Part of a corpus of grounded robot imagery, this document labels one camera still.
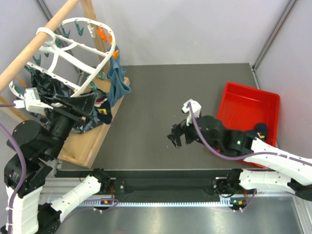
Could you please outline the teal blue garment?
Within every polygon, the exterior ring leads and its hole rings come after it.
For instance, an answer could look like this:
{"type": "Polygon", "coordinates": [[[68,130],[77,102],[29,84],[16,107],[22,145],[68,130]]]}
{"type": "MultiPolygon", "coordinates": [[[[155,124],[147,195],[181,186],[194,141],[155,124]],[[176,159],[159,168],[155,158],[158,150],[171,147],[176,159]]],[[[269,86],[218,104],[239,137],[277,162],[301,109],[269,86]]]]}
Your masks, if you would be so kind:
{"type": "Polygon", "coordinates": [[[131,88],[124,81],[126,70],[121,66],[120,50],[116,45],[115,51],[110,58],[110,67],[107,72],[107,79],[110,81],[110,90],[107,94],[108,101],[113,107],[124,95],[131,92],[131,88]]]}

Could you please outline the white round clip hanger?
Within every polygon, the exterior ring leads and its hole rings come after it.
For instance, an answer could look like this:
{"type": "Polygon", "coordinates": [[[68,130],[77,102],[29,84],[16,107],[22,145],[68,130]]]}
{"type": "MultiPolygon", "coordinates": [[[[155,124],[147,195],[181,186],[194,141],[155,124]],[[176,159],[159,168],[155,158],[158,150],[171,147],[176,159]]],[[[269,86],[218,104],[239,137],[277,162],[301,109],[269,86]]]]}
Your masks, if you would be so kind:
{"type": "Polygon", "coordinates": [[[40,46],[40,48],[38,48],[37,50],[44,53],[45,56],[52,55],[52,63],[49,68],[45,69],[41,67],[41,58],[33,58],[33,62],[28,61],[23,66],[24,69],[31,74],[39,71],[42,74],[48,75],[51,78],[63,83],[74,91],[74,97],[80,95],[87,88],[87,86],[91,85],[96,77],[101,80],[105,79],[103,67],[117,53],[115,34],[108,25],[102,22],[95,21],[89,18],[78,17],[65,19],[60,23],[59,26],[61,27],[61,29],[63,29],[65,25],[74,23],[78,33],[82,35],[84,32],[84,28],[79,25],[81,22],[87,24],[87,28],[91,37],[95,38],[96,35],[98,35],[104,42],[108,42],[110,44],[110,48],[108,51],[102,52],[99,49],[77,42],[69,38],[68,35],[63,36],[53,32],[47,27],[40,27],[36,31],[36,34],[43,34],[44,36],[48,36],[48,39],[46,39],[44,41],[44,44],[40,46]],[[70,50],[75,48],[79,48],[86,52],[90,52],[92,54],[103,57],[103,60],[98,65],[96,65],[96,67],[89,66],[69,53],[70,50]],[[81,85],[74,84],[68,79],[55,74],[54,70],[57,66],[59,59],[63,59],[72,64],[74,67],[78,68],[80,71],[87,73],[88,77],[86,78],[85,82],[81,85]]]}

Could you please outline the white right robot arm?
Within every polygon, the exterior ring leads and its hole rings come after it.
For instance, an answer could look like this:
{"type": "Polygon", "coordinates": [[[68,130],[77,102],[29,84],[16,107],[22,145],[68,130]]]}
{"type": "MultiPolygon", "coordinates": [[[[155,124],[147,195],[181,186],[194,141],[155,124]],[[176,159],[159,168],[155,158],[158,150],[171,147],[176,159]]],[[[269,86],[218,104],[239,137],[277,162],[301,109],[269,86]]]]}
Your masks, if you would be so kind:
{"type": "Polygon", "coordinates": [[[250,132],[228,129],[221,120],[212,116],[174,124],[167,138],[176,148],[180,148],[181,136],[185,137],[186,144],[194,141],[203,144],[223,159],[242,160],[265,168],[263,171],[232,169],[227,175],[227,185],[233,193],[239,193],[243,189],[274,190],[287,192],[307,201],[312,199],[310,158],[271,146],[250,132]]]}

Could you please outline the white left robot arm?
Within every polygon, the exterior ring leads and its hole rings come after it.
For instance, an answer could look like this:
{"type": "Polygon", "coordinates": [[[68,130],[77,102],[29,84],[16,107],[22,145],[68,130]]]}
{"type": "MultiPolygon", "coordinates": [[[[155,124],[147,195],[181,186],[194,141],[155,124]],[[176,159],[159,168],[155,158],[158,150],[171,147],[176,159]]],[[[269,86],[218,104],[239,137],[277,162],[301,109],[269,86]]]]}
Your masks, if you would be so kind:
{"type": "Polygon", "coordinates": [[[88,118],[96,94],[80,97],[55,95],[45,104],[51,121],[49,128],[34,120],[20,123],[8,135],[8,145],[15,155],[4,168],[8,194],[8,218],[3,234],[53,234],[65,218],[83,201],[97,193],[109,191],[111,182],[103,169],[94,169],[75,188],[62,197],[40,204],[40,193],[72,128],[88,118]]]}

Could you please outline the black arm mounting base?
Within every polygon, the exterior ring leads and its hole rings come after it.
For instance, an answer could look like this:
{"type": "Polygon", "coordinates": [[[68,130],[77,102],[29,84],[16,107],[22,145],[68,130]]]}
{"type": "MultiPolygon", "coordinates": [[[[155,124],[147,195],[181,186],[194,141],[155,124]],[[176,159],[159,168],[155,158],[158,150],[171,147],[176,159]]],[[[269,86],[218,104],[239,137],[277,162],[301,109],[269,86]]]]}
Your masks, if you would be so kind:
{"type": "Polygon", "coordinates": [[[239,184],[241,169],[106,170],[103,188],[89,199],[97,208],[120,206],[204,206],[226,202],[242,210],[256,189],[239,184]]]}

